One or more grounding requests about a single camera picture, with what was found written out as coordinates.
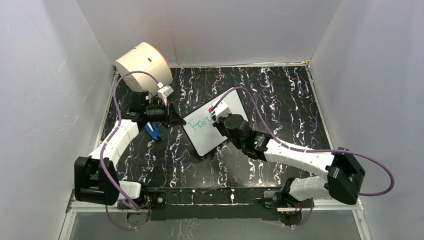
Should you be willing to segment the small white whiteboard black frame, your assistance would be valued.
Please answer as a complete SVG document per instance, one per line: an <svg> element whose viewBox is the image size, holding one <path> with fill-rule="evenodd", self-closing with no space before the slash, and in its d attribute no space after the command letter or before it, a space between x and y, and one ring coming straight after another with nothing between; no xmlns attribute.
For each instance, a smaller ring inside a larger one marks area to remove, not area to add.
<svg viewBox="0 0 424 240"><path fill-rule="evenodd" d="M223 101L228 105L231 113L239 114L243 119L248 121L249 117L242 103L242 98L239 96L238 92L233 89L234 87L230 87L226 90L229 94ZM213 119L209 113L209 108L211 108L223 95L224 93L221 93L211 98L187 116L183 117L183 120L186 122L186 124L182 126L183 130L192 143L195 151L201 157L227 140L227 137L222 136L218 129L213 126Z"/></svg>

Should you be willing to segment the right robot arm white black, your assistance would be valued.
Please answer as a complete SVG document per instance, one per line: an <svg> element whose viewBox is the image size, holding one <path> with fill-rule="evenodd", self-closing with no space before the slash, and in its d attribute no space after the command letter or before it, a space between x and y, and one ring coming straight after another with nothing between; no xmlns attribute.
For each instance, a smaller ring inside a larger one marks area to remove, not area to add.
<svg viewBox="0 0 424 240"><path fill-rule="evenodd" d="M347 205L357 203L366 172L352 154L314 152L309 148L295 151L295 145L284 147L270 134L253 130L239 114L219 117L212 125L251 159L281 163L313 174L286 181L281 192L286 206L295 207L315 198L333 198Z"/></svg>

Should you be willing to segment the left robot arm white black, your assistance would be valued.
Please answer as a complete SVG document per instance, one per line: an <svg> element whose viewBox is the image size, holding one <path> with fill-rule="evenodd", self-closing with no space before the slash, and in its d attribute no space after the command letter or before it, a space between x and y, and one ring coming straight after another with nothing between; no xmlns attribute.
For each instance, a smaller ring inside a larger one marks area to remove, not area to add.
<svg viewBox="0 0 424 240"><path fill-rule="evenodd" d="M74 196L80 202L113 206L120 202L139 210L149 203L149 194L136 181L119 180L117 164L130 145L148 123L160 122L166 128L186 125L173 104L148 91L135 92L126 109L103 142L88 156L74 162Z"/></svg>

